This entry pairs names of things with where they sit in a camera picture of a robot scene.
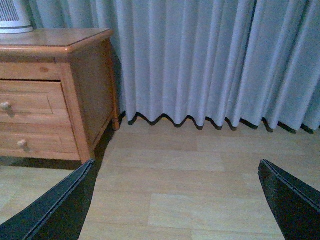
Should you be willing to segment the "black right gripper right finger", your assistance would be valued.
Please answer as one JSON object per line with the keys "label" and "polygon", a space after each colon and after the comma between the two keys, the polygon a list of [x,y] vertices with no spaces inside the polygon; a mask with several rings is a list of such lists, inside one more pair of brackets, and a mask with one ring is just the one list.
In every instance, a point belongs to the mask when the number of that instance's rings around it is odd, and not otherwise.
{"label": "black right gripper right finger", "polygon": [[270,210],[286,240],[320,238],[320,192],[263,159],[259,180]]}

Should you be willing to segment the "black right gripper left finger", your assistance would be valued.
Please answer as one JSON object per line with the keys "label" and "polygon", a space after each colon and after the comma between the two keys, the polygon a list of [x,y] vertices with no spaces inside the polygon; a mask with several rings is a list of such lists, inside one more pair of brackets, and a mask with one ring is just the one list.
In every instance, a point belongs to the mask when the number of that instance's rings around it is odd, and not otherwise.
{"label": "black right gripper left finger", "polygon": [[27,208],[1,224],[2,240],[77,240],[91,206],[96,162],[88,160]]}

